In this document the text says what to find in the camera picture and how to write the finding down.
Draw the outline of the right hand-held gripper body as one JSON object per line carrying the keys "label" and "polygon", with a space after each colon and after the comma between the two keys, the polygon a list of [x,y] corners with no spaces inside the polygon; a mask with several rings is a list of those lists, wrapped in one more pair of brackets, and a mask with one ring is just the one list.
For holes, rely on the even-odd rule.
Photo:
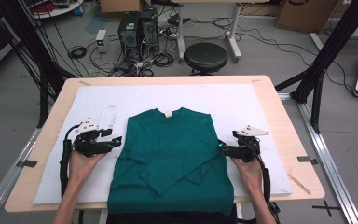
{"label": "right hand-held gripper body", "polygon": [[237,139],[238,145],[233,148],[231,158],[242,159],[245,162],[252,161],[260,154],[260,144],[258,136],[268,135],[269,132],[261,130],[251,125],[237,131],[240,136]]}

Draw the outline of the small cardboard box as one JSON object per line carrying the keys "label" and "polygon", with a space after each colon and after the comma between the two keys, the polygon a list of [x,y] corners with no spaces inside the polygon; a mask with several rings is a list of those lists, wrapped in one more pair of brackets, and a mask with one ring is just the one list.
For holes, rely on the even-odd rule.
{"label": "small cardboard box", "polygon": [[100,0],[102,13],[139,11],[141,0]]}

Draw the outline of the white desk frame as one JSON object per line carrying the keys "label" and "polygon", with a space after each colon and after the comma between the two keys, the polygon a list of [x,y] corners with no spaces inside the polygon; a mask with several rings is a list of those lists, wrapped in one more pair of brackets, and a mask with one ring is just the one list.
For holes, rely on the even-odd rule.
{"label": "white desk frame", "polygon": [[236,29],[239,21],[239,16],[241,14],[241,6],[242,3],[240,0],[173,0],[174,3],[179,5],[178,15],[178,29],[177,29],[177,47],[178,47],[178,55],[179,62],[182,63],[184,61],[184,53],[186,49],[185,38],[183,33],[183,19],[184,19],[184,4],[185,3],[231,3],[234,5],[233,13],[232,13],[232,24],[228,31],[225,32],[225,38],[228,41],[229,46],[232,49],[234,54],[234,59],[238,61],[242,58],[241,51],[238,47],[237,41],[235,39]]}

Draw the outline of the round white table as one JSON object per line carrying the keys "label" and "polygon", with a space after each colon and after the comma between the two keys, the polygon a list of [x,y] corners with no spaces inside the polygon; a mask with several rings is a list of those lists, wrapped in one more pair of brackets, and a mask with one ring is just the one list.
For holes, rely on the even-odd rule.
{"label": "round white table", "polygon": [[75,12],[81,7],[84,0],[22,0],[36,19],[46,19],[60,16],[68,12]]}

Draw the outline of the green long-sleeved shirt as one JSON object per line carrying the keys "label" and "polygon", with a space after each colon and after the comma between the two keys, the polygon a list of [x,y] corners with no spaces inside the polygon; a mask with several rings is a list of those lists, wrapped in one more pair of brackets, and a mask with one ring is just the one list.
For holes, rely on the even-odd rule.
{"label": "green long-sleeved shirt", "polygon": [[130,117],[108,196],[111,214],[207,212],[234,201],[212,117],[180,108]]}

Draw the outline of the black computer tower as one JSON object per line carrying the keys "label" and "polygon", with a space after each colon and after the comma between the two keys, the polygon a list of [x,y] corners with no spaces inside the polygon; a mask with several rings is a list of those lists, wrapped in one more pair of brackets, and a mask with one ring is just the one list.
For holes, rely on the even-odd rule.
{"label": "black computer tower", "polygon": [[144,9],[140,14],[142,43],[146,49],[158,51],[158,13],[155,7]]}
{"label": "black computer tower", "polygon": [[124,54],[136,61],[140,60],[139,16],[138,11],[124,12],[117,30]]}

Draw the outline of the white foam mat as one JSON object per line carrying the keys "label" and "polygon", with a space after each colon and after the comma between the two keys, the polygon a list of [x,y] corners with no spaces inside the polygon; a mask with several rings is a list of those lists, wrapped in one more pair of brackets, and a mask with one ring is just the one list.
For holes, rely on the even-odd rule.
{"label": "white foam mat", "polygon": [[77,90],[56,135],[34,203],[56,204],[61,201],[59,161],[62,142],[64,138],[73,139],[80,133],[79,130],[68,133],[72,126],[91,121],[99,129],[111,129],[113,134],[105,138],[109,141],[125,135],[131,116],[148,109],[169,116],[181,107],[211,115],[218,138],[229,145],[236,143],[233,131],[259,130],[256,137],[261,156],[270,170],[271,195],[278,197],[293,193],[254,84],[85,86]]}

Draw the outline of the thin wooden stick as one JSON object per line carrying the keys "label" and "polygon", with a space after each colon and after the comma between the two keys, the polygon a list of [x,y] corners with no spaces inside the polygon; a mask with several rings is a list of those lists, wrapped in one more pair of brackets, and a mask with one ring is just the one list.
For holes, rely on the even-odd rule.
{"label": "thin wooden stick", "polygon": [[303,189],[308,195],[311,195],[311,192],[309,189],[307,189],[297,178],[295,178],[293,175],[291,174],[287,174],[287,176],[294,182],[296,183],[301,189]]}

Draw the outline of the black round stool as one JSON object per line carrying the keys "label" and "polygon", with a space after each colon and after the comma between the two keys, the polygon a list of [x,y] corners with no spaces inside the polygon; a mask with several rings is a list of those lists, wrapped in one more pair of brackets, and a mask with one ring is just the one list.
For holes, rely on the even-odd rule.
{"label": "black round stool", "polygon": [[214,43],[197,43],[186,48],[184,61],[192,75],[210,75],[227,64],[228,56],[224,48]]}

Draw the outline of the white box with green light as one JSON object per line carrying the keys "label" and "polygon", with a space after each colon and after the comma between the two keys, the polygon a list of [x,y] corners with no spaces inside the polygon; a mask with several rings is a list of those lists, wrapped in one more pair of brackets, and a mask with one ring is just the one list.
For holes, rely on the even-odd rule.
{"label": "white box with green light", "polygon": [[95,42],[97,44],[97,48],[101,53],[106,53],[108,51],[108,44],[106,41],[106,31],[105,30],[99,30]]}

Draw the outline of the black metal frame strut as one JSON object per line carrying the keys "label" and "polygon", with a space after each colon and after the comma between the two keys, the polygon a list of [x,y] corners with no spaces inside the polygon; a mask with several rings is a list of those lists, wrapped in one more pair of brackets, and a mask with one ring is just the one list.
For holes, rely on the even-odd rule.
{"label": "black metal frame strut", "polygon": [[298,82],[298,87],[290,93],[290,97],[301,104],[305,104],[308,96],[313,92],[310,125],[316,133],[320,132],[319,118],[324,75],[357,28],[358,0],[351,0],[348,9],[313,63],[305,71],[275,86],[276,91],[281,91]]}

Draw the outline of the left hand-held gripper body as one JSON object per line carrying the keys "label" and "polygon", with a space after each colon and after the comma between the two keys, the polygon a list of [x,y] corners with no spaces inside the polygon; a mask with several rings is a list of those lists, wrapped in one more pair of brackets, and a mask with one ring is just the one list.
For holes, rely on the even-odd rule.
{"label": "left hand-held gripper body", "polygon": [[73,143],[73,149],[86,157],[92,157],[97,154],[105,154],[112,150],[107,142],[98,142],[101,137],[101,129],[92,119],[87,118],[75,127],[76,139]]}

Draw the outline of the black tape cross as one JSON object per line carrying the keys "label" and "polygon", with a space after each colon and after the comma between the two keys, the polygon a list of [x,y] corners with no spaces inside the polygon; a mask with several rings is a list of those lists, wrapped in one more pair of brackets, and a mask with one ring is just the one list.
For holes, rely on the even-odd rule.
{"label": "black tape cross", "polygon": [[339,206],[330,205],[326,200],[323,200],[323,203],[320,205],[313,205],[313,209],[325,210],[328,216],[332,216],[333,211],[340,211],[341,208]]}

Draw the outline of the person's right hand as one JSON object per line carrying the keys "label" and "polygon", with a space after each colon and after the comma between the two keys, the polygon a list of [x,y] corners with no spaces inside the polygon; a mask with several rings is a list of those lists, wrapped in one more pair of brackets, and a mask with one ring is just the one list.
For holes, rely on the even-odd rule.
{"label": "person's right hand", "polygon": [[237,167],[243,185],[246,190],[251,194],[262,192],[262,169],[259,162],[253,159],[249,162],[244,162],[240,159],[232,159]]}

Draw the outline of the black tape piece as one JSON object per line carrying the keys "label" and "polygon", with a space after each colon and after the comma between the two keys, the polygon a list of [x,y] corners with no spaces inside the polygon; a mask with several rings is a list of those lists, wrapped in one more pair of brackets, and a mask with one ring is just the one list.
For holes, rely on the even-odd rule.
{"label": "black tape piece", "polygon": [[300,156],[300,157],[297,157],[297,160],[299,162],[309,162],[311,165],[318,164],[318,161],[316,159],[312,159],[309,156]]}
{"label": "black tape piece", "polygon": [[23,167],[36,167],[37,165],[37,161],[29,161],[29,160],[24,160],[24,161],[18,161],[16,163],[16,167],[19,167],[19,168],[23,168]]}

